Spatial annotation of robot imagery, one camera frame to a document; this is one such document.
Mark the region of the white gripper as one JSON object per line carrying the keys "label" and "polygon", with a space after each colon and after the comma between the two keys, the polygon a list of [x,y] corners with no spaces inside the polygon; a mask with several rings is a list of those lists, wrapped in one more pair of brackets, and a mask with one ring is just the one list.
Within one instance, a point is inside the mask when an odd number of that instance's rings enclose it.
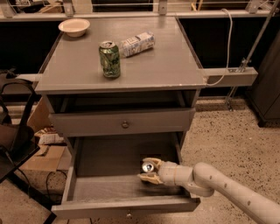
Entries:
{"label": "white gripper", "polygon": [[191,167],[173,162],[162,163],[161,159],[154,157],[144,158],[142,169],[144,171],[159,169],[157,174],[155,172],[138,174],[142,181],[150,182],[154,185],[159,185],[163,182],[166,186],[186,187],[187,184],[193,181],[193,169]]}

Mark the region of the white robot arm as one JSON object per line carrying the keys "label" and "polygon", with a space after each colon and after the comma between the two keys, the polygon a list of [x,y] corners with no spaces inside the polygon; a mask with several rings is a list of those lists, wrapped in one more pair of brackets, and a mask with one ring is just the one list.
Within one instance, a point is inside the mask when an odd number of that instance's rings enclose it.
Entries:
{"label": "white robot arm", "polygon": [[257,224],[280,224],[280,206],[250,188],[225,176],[210,164],[194,167],[163,161],[154,157],[143,159],[143,173],[138,177],[155,185],[182,186],[189,193],[210,197],[221,193]]}

